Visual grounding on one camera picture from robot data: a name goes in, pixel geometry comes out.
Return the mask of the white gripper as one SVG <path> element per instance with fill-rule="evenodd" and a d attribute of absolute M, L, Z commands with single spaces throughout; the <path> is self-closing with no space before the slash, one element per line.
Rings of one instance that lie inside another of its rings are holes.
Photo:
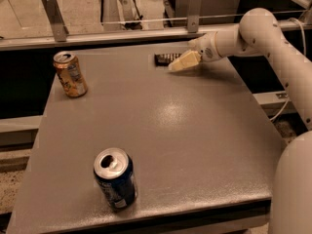
<path fill-rule="evenodd" d="M 205 35 L 192 39 L 188 42 L 188 50 L 179 58 L 169 64 L 171 72 L 181 71 L 196 66 L 202 59 L 205 62 L 212 62 L 222 59 L 216 47 L 216 33 L 208 32 Z"/>

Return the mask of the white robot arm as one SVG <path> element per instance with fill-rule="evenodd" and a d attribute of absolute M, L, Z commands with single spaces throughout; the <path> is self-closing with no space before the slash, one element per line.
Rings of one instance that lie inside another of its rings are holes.
<path fill-rule="evenodd" d="M 269 234 L 312 234 L 312 62 L 284 36 L 266 9 L 246 12 L 238 25 L 191 40 L 171 72 L 249 53 L 264 56 L 307 128 L 287 145 L 275 173 Z"/>

